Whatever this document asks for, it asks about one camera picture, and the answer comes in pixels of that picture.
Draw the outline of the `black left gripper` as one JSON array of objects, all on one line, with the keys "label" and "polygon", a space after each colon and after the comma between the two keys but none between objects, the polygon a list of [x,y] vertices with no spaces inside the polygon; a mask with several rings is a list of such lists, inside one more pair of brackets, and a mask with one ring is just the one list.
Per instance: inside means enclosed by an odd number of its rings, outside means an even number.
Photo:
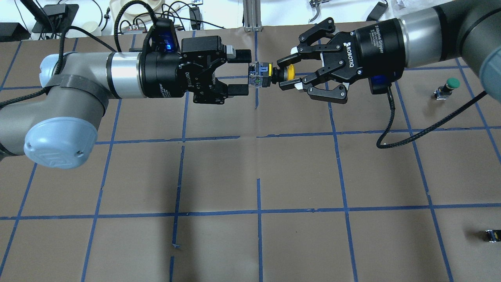
[{"label": "black left gripper", "polygon": [[181,53],[149,52],[140,55],[140,85],[147,98],[182,98],[193,102],[224,104],[227,98],[247,96],[247,84],[229,84],[215,78],[224,63],[252,63],[249,49],[224,45],[220,36],[184,38]]}]

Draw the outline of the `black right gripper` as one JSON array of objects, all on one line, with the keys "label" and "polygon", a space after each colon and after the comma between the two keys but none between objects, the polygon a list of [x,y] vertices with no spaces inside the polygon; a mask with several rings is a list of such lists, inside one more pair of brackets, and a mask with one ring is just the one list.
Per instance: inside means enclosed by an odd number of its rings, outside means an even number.
[{"label": "black right gripper", "polygon": [[[316,62],[317,69],[295,77],[293,66]],[[392,18],[352,32],[340,31],[329,17],[298,36],[290,55],[277,60],[281,90],[297,90],[316,101],[345,104],[349,85],[357,80],[389,75],[400,79],[406,66],[403,31]]]}]

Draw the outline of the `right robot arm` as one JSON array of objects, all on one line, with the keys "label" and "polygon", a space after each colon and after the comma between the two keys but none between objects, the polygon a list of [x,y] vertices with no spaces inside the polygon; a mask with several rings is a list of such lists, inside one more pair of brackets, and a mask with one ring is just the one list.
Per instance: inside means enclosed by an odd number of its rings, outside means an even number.
[{"label": "right robot arm", "polygon": [[302,60],[322,60],[323,66],[279,87],[344,104],[358,80],[397,80],[406,68],[461,57],[486,93],[500,101],[500,8],[499,0],[455,0],[350,32],[326,18],[299,35],[294,53],[277,61],[281,69]]}]

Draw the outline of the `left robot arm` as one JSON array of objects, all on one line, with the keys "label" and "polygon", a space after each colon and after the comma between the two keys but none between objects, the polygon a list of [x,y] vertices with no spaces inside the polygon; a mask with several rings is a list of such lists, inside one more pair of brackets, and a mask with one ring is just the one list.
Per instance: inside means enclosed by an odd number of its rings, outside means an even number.
[{"label": "left robot arm", "polygon": [[220,36],[148,35],[141,50],[52,54],[40,64],[40,95],[1,103],[1,158],[26,156],[50,168],[84,164],[112,99],[182,98],[224,104],[249,94],[245,84],[218,80],[225,63],[250,63],[252,52],[224,45]]}]

